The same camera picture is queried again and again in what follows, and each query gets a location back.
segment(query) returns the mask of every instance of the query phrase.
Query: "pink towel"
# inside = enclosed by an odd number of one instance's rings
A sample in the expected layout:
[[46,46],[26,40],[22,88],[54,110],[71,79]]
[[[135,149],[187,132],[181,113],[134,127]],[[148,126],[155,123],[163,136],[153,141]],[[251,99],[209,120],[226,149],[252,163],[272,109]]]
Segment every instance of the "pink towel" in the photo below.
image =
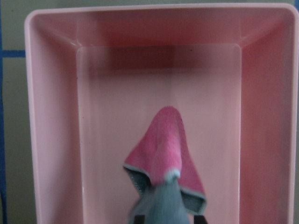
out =
[[183,121],[174,107],[164,107],[153,118],[124,168],[140,195],[150,185],[178,178],[185,208],[202,215],[206,207],[204,189],[188,152]]

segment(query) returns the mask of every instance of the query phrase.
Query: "plastic tray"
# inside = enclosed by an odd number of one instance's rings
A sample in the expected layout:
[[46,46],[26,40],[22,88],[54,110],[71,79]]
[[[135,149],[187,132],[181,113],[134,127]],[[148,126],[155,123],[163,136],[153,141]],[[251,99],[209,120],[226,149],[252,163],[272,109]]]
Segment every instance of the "plastic tray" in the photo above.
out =
[[182,114],[212,224],[292,224],[298,13],[286,4],[32,12],[25,22],[38,224],[118,224],[122,163]]

